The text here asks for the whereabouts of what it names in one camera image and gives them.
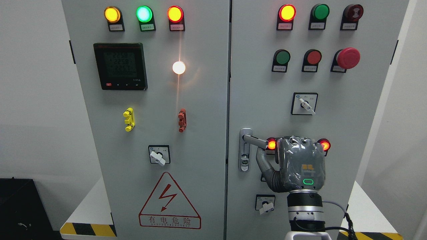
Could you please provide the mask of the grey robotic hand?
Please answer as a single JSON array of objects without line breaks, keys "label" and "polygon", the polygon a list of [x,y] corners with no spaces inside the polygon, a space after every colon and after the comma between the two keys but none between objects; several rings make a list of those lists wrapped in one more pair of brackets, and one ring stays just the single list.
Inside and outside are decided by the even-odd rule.
[{"label": "grey robotic hand", "polygon": [[276,193],[292,190],[320,190],[326,178],[322,144],[311,138],[285,136],[277,140],[276,159],[280,170],[266,159],[265,149],[258,147],[256,161],[268,187]]}]

